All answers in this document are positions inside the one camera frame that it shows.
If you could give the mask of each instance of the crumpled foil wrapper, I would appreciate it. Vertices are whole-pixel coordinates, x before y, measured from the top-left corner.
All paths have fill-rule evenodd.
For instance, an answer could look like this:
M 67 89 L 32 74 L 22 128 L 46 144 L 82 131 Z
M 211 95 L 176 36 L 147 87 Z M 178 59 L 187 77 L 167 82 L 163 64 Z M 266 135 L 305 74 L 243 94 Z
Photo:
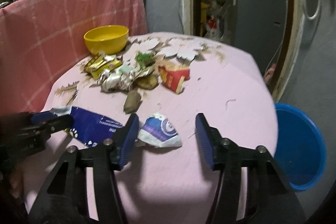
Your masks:
M 137 71 L 131 66 L 124 64 L 115 69 L 114 72 L 104 69 L 98 78 L 97 84 L 100 85 L 101 91 L 106 93 L 112 90 L 130 91 L 135 79 L 147 76 L 153 71 L 153 66 Z

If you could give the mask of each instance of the food wrapper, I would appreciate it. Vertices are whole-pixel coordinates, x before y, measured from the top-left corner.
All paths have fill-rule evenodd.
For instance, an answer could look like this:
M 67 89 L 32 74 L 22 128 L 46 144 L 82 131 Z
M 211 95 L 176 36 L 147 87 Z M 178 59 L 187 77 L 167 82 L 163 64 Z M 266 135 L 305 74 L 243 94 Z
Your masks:
M 185 80 L 190 78 L 190 69 L 186 65 L 176 65 L 175 63 L 162 59 L 162 56 L 158 56 L 155 62 L 155 74 L 160 75 L 159 67 L 165 67 L 168 71 L 180 71 L 183 73 Z
M 182 92 L 184 80 L 189 77 L 190 73 L 188 70 L 169 71 L 164 66 L 159 67 L 159 72 L 162 84 L 176 94 Z
M 146 67 L 149 67 L 155 63 L 154 54 L 151 52 L 150 53 L 138 52 L 135 56 L 135 60 L 137 61 L 140 70 L 144 70 Z
M 122 64 L 122 61 L 117 59 L 115 55 L 105 55 L 105 53 L 99 52 L 84 66 L 84 70 L 90 73 L 94 79 L 98 79 L 103 70 L 113 71 Z
M 97 81 L 103 92 L 111 92 L 112 90 L 124 90 L 130 91 L 133 88 L 135 79 L 144 77 L 152 73 L 154 67 L 147 67 L 144 70 L 137 71 L 128 64 L 123 64 L 119 68 L 111 72 L 108 69 L 104 69 Z
M 50 112 L 57 116 L 71 115 L 74 119 L 73 126 L 65 131 L 89 147 L 94 147 L 105 139 L 112 138 L 116 130 L 123 127 L 121 123 L 109 117 L 80 107 L 53 108 Z
M 180 147 L 181 138 L 174 126 L 160 113 L 150 116 L 140 129 L 138 139 L 155 147 Z

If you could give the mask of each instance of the green wrapper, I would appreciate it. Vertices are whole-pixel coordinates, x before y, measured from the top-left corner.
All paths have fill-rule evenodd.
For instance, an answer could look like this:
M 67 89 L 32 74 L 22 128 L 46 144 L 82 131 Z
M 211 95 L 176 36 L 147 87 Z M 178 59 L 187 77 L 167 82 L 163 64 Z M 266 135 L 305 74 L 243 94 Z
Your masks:
M 142 52 L 138 52 L 135 56 L 135 60 L 139 64 L 141 70 L 155 63 L 154 54 L 152 53 L 143 54 Z

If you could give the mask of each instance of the blue gripper pad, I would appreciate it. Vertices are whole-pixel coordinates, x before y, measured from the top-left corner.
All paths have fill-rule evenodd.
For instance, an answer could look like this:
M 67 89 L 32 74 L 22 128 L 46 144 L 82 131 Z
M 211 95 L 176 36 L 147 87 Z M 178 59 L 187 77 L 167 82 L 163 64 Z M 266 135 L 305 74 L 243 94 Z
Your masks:
M 135 113 L 132 113 L 123 128 L 117 129 L 114 134 L 113 140 L 117 137 L 117 142 L 120 145 L 120 158 L 118 161 L 118 165 L 120 170 L 124 168 L 124 166 L 128 163 L 131 152 L 134 147 L 135 140 L 137 139 L 139 132 L 139 117 Z
M 215 149 L 221 140 L 216 128 L 209 126 L 203 113 L 196 115 L 196 134 L 205 162 L 211 170 L 215 167 Z
M 49 111 L 44 111 L 44 112 L 40 112 L 40 113 L 35 113 L 31 118 L 30 121 L 32 124 L 34 125 L 38 125 L 42 122 L 51 120 L 51 119 L 55 119 L 57 117 L 56 114 L 53 114 Z

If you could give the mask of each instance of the screw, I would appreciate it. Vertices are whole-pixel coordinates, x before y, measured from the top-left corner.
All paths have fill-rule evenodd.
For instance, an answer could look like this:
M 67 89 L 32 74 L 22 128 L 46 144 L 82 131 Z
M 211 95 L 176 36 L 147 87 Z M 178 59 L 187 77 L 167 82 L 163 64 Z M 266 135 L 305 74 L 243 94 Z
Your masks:
M 104 145 L 111 145 L 113 143 L 113 140 L 112 139 L 105 139 L 104 141 L 103 141 L 103 144 Z
M 76 145 L 72 145 L 72 146 L 69 146 L 69 147 L 68 147 L 67 151 L 68 151 L 69 153 L 73 153 L 73 152 L 75 152 L 77 149 L 78 149 L 78 148 L 77 148 Z
M 221 145 L 229 145 L 230 140 L 228 138 L 223 138 L 220 143 L 221 143 Z
M 266 147 L 263 146 L 263 145 L 259 145 L 257 147 L 257 149 L 258 149 L 259 153 L 266 153 L 266 151 L 267 151 Z

